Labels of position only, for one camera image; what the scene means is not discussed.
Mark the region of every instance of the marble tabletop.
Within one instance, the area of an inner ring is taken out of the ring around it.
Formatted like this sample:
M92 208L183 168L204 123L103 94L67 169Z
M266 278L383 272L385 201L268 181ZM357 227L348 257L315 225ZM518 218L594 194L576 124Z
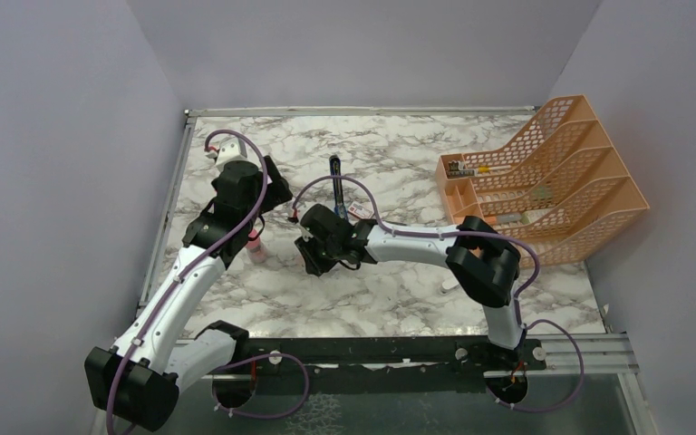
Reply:
M529 115L469 116L294 116L199 118L188 153L159 282L179 250L188 223L213 197L217 176L203 153L216 129L246 134L270 154L293 193L329 173L337 154L344 175L361 180L374 194L383 218L408 225L447 225L433 178L440 154L494 150L529 120ZM364 202L363 193L343 184L345 202ZM302 214L316 202L334 204L332 184L304 194ZM289 206L266 215L261 239L269 251L263 264L240 253L202 299L184 332L190 337L224 320L257 337L362 337L485 334L481 307L462 290L445 292L451 273L440 267L401 262L336 267L321 277L305 273L294 241L297 225ZM526 279L522 271L519 280ZM603 333L594 294L582 264L544 267L521 296L526 322L553 320L573 333ZM533 334L556 334L539 325Z

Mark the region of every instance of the light purple wall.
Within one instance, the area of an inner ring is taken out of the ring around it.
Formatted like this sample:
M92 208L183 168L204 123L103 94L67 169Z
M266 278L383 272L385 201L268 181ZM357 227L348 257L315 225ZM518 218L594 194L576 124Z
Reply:
M552 95L585 93L649 216L589 261L664 434L696 433L696 2L604 0Z
M190 109L542 104L600 0L128 0Z
M88 433L183 122L123 0L0 2L0 434Z

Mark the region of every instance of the label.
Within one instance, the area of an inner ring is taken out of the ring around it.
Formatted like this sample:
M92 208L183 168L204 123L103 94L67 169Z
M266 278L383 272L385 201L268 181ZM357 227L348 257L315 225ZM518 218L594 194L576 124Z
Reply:
M464 170L448 170L447 177L451 179L459 179L461 177L473 177L476 175L474 169L464 169Z
M365 208L363 205L354 201L348 206L348 214L357 219L371 219L374 213L370 208Z

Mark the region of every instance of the orange desk organizer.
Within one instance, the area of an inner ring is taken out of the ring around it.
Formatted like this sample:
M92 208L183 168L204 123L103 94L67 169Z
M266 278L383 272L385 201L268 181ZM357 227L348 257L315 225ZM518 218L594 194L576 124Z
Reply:
M476 175L450 178L452 161ZM529 223L493 226L528 242L544 266L585 260L649 209L583 95L547 102L499 150L440 156L436 182L452 223L546 209ZM532 258L523 253L521 266Z

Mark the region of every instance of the small bottle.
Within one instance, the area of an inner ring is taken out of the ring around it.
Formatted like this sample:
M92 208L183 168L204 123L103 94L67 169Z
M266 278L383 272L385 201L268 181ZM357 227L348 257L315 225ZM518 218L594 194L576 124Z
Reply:
M257 235L256 229L252 229L252 231L249 233L249 238L255 239L246 243L246 254L249 256L249 259L255 264L260 264L266 261L266 259L268 259L268 250L266 249L266 246L263 245L263 241L260 240L260 237Z

